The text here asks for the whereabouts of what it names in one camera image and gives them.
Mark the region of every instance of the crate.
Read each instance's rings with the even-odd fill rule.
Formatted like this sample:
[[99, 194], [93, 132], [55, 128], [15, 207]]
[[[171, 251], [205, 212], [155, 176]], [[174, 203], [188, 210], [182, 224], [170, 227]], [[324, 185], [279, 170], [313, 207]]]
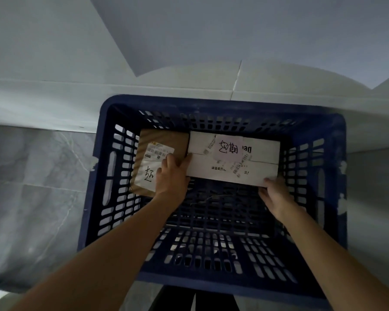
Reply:
[[[315, 106], [118, 95], [101, 107], [78, 250], [150, 200], [128, 192], [143, 128], [281, 142], [280, 172], [298, 204], [347, 247], [346, 124]], [[257, 188], [194, 178], [147, 256], [139, 280], [328, 307], [286, 229]]]

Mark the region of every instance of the package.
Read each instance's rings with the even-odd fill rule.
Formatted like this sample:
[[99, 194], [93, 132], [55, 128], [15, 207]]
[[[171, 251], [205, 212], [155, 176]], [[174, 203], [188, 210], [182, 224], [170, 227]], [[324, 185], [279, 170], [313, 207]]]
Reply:
[[191, 131], [188, 152], [191, 177], [262, 186], [278, 174], [278, 141]]
[[156, 172], [168, 153], [179, 161], [186, 156], [189, 134], [163, 129], [143, 129], [140, 133], [130, 191], [154, 197]]

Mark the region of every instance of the person's right arm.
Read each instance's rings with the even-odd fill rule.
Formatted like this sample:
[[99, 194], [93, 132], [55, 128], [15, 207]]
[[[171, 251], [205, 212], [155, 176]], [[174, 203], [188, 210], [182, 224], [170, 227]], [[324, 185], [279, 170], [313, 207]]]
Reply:
[[389, 310], [389, 288], [298, 206], [283, 178], [265, 179], [259, 196], [287, 228], [334, 310]]

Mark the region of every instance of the leg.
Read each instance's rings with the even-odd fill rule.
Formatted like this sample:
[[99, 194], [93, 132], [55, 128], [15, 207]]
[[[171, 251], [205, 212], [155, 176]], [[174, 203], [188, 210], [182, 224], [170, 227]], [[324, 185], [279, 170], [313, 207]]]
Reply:
[[190, 311], [194, 294], [193, 289], [163, 286], [149, 311]]
[[197, 290], [196, 311], [209, 310], [239, 311], [239, 308], [233, 295]]

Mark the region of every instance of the brown cardboard box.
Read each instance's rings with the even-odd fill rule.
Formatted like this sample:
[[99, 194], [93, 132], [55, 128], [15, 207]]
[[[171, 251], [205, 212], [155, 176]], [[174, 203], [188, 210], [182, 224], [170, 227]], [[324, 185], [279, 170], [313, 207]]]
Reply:
[[145, 188], [141, 188], [134, 184], [137, 172], [143, 160], [145, 150], [151, 142], [157, 142], [174, 148], [173, 155], [179, 161], [182, 161], [186, 156], [187, 144], [189, 143], [189, 134], [182, 132], [175, 132], [163, 129], [143, 129], [140, 133], [139, 146], [137, 148], [136, 161], [133, 168], [133, 177], [131, 178], [130, 191], [138, 195], [146, 197], [154, 197], [155, 192]]

